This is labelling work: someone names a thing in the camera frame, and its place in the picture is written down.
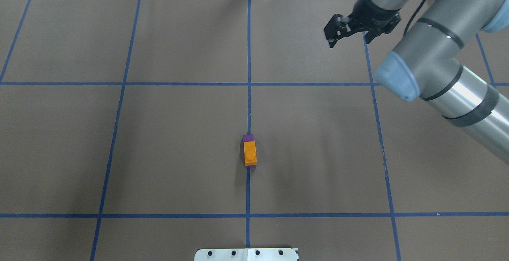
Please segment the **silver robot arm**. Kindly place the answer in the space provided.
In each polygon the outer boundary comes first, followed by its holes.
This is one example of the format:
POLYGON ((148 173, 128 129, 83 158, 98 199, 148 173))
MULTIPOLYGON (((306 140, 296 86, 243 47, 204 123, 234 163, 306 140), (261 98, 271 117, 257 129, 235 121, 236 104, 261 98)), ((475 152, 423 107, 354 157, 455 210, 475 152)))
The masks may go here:
MULTIPOLYGON (((362 31, 366 43, 391 33, 407 2, 357 0, 351 14, 334 14, 325 25, 329 47, 362 31)), ((401 100, 425 100, 508 163, 508 99, 456 59, 479 31, 507 26, 508 0, 433 0, 376 69, 375 79, 401 100)))

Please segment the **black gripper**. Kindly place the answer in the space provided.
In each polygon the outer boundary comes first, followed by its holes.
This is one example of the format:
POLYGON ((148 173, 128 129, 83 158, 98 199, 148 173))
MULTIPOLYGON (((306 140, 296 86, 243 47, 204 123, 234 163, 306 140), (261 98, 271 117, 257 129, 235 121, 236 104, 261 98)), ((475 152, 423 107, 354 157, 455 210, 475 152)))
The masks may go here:
POLYGON ((357 0, 348 17, 332 15, 324 27, 324 36, 332 49, 342 38, 363 31, 365 43, 369 45, 376 37, 390 34, 400 21, 398 10, 382 9, 371 0, 357 0))

